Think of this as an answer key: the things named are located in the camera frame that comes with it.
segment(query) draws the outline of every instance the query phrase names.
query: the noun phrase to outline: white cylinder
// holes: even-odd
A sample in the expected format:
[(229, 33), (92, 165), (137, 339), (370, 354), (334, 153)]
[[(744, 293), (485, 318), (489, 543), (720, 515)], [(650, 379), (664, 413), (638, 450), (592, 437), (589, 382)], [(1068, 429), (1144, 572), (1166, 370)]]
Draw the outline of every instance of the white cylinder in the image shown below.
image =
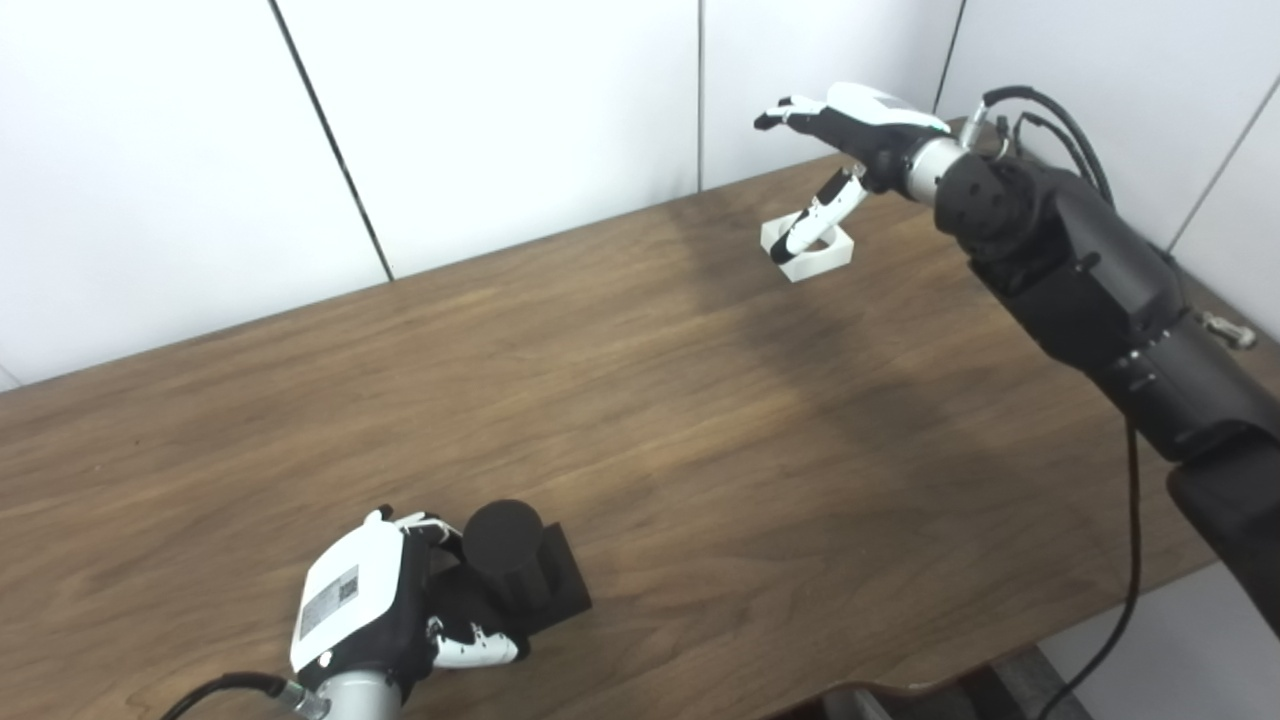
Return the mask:
[(325, 720), (396, 720), (399, 717), (399, 685), (385, 673), (351, 670), (329, 678), (316, 691), (329, 701)]

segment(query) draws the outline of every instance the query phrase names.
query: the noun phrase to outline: black wire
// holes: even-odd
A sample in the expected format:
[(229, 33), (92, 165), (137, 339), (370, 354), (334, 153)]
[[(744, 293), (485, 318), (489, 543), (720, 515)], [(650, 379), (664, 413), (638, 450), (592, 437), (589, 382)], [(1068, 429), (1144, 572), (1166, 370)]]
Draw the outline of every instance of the black wire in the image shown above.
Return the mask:
[(1041, 127), (1052, 132), (1053, 137), (1056, 137), (1057, 141), (1062, 143), (1062, 147), (1066, 147), (1066, 152), (1071, 156), (1071, 163), (1075, 164), (1075, 172), (1080, 173), (1080, 177), (1084, 178), (1084, 182), (1092, 184), (1094, 188), (1098, 187), (1098, 181), (1093, 177), (1093, 173), (1089, 172), (1089, 165), (1084, 161), (1084, 156), (1080, 155), (1080, 149), (1076, 147), (1075, 142), (1071, 141), (1071, 137), (1066, 135), (1066, 132), (1064, 132), (1062, 128), (1057, 127), (1056, 124), (1051, 123), (1050, 120), (1046, 120), (1044, 118), (1032, 111), (1023, 113), (1021, 115), (1018, 117), (1018, 122), (1014, 123), (1014, 132), (1012, 132), (1014, 150), (1018, 152), (1019, 158), (1021, 158), (1023, 120), (1027, 120), (1028, 123), (1036, 127)]
[(1116, 643), (1120, 642), (1120, 635), (1124, 634), (1129, 626), (1129, 619), (1133, 618), (1133, 609), (1138, 605), (1138, 591), (1142, 588), (1142, 514), (1138, 511), (1142, 492), (1138, 483), (1138, 430), (1133, 427), (1132, 421), (1125, 420), (1124, 432), (1125, 445), (1129, 448), (1129, 589), (1125, 592), (1124, 610), (1120, 611), (1120, 619), (1116, 620), (1116, 626), (1111, 629), (1107, 642), (1102, 643), (1098, 652), (1084, 664), (1084, 667), (1070, 682), (1053, 693), (1053, 697), (1044, 703), (1044, 708), (1039, 711), (1036, 720), (1046, 720), (1048, 714), (1057, 707), (1057, 703), (1062, 702), (1062, 698), (1075, 692), (1075, 688), (1080, 687), (1098, 669), (1098, 665), (1102, 665), (1102, 661), (1111, 655)]
[(205, 700), (206, 697), (214, 694), (218, 691), (230, 691), (230, 689), (244, 689), (244, 691), (261, 691), (269, 697), (279, 697), (284, 692), (284, 687), (288, 682), (279, 675), (268, 675), (266, 673), (227, 673), (221, 678), (209, 680), (204, 685), (191, 691), (182, 700), (174, 703), (160, 716), (160, 720), (175, 720), (183, 712), (187, 712), (197, 702)]
[(1014, 85), (987, 91), (982, 96), (982, 102), (991, 108), (996, 102), (1014, 97), (1030, 100), (1032, 102), (1043, 105), (1050, 113), (1053, 113), (1059, 122), (1066, 126), (1066, 131), (1071, 133), (1071, 137), (1075, 138), (1075, 142), (1080, 146), (1080, 152), (1084, 155), (1084, 161), (1089, 167), (1089, 172), (1093, 173), (1098, 193), (1102, 195), (1102, 199), (1106, 200), (1108, 205), (1114, 206), (1115, 201), (1111, 197), (1111, 183), (1107, 182), (1107, 176), (1102, 172), (1102, 164), (1098, 161), (1098, 154), (1093, 151), (1093, 145), (1089, 143), (1089, 138), (1084, 136), (1084, 131), (1080, 129), (1075, 118), (1073, 118), (1071, 114), (1066, 111), (1066, 108), (1060, 105), (1057, 100), (1053, 100), (1034, 87), (1027, 85)]

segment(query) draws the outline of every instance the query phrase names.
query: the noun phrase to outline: wood grain surface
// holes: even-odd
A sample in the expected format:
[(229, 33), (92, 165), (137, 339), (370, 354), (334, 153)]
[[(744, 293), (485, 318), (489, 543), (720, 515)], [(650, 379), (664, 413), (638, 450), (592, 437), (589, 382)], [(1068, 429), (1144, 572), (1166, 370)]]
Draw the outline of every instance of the wood grain surface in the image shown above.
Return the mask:
[[(154, 719), (285, 671), (308, 564), (381, 502), (525, 500), (595, 598), (404, 717), (759, 717), (1116, 603), (1120, 419), (925, 209), (869, 201), (854, 264), (801, 284), (760, 251), (836, 163), (0, 396), (0, 717)], [(1245, 363), (1280, 384), (1272, 346)], [(1151, 587), (1211, 556), (1144, 470)]]

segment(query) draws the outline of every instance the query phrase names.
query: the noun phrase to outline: white square holder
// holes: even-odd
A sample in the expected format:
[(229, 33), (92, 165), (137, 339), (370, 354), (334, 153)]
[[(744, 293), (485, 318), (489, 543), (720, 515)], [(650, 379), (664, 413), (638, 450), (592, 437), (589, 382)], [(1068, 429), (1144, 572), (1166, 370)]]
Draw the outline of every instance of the white square holder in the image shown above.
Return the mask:
[[(782, 237), (787, 229), (795, 224), (796, 218), (800, 213), (791, 213), (782, 218), (774, 218), (763, 225), (760, 225), (760, 247), (764, 249), (764, 254), (769, 254), (769, 249), (773, 243)], [(827, 247), (822, 250), (805, 250), (800, 255), (796, 255), (791, 261), (778, 265), (782, 274), (787, 277), (791, 282), (800, 282), (809, 279), (814, 275), (820, 275), (827, 270), (835, 270), (842, 265), (847, 265), (854, 259), (854, 238), (849, 237), (840, 225), (832, 225), (827, 232), (822, 233), (818, 240), (827, 243)]]

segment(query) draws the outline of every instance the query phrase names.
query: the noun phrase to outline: label sticker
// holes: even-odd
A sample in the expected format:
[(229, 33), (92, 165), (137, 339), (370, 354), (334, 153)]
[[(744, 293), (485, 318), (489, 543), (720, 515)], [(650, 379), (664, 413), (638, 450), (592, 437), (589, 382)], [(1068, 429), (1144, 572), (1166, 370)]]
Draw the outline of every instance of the label sticker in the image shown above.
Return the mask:
[(298, 639), (316, 629), (330, 615), (342, 606), (360, 597), (360, 565), (347, 570), (338, 579), (325, 585), (323, 591), (311, 598), (311, 602), (302, 606), (302, 624), (298, 628)]

